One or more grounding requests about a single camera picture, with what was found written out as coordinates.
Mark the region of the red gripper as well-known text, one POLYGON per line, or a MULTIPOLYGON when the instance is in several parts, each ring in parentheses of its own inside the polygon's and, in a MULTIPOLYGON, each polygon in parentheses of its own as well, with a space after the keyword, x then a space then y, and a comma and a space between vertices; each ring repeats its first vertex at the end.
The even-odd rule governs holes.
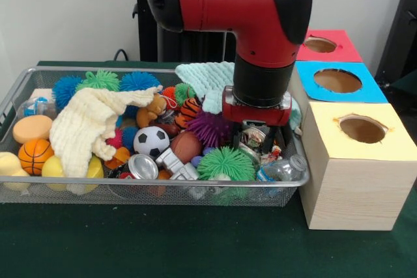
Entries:
POLYGON ((243 122, 281 126, 284 149, 293 143, 293 131, 287 124, 292 108, 292 97, 287 91, 276 107, 254 107, 243 104, 233 95, 233 87, 226 86, 222 93, 222 115, 233 123, 233 148, 238 149, 245 125, 243 122))

